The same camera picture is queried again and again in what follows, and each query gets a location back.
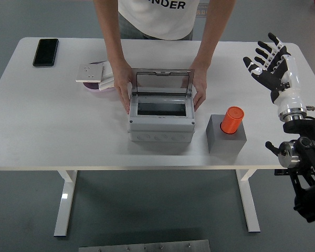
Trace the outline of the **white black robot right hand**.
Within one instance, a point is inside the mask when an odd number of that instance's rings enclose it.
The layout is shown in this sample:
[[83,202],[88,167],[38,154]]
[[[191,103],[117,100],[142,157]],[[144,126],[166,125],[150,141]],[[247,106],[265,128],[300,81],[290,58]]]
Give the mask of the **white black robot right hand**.
[[301,84],[295,58],[287,47],[272,33],[268,34],[273,44],[259,41],[256,53],[251,60],[243,58],[250,75],[270,90],[273,104],[278,107],[278,117],[282,122],[303,120],[307,108],[301,98]]

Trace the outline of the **person's left hand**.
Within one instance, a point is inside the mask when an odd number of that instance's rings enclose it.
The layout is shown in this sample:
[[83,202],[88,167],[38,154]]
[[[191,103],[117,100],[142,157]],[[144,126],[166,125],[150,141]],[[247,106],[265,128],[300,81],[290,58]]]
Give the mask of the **person's left hand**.
[[206,100],[208,67],[207,62],[198,57],[196,57],[190,65],[190,70],[194,70],[193,86],[196,90],[196,94],[193,98],[194,111],[197,111]]

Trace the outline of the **person's right hand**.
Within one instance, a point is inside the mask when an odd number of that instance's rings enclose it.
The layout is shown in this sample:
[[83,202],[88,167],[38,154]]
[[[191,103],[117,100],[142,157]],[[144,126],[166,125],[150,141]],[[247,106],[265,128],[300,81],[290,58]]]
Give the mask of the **person's right hand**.
[[122,61],[112,66],[112,71],[114,76],[114,87],[118,92],[120,101],[126,113],[129,114],[130,98],[128,84],[132,80],[132,69],[126,61]]

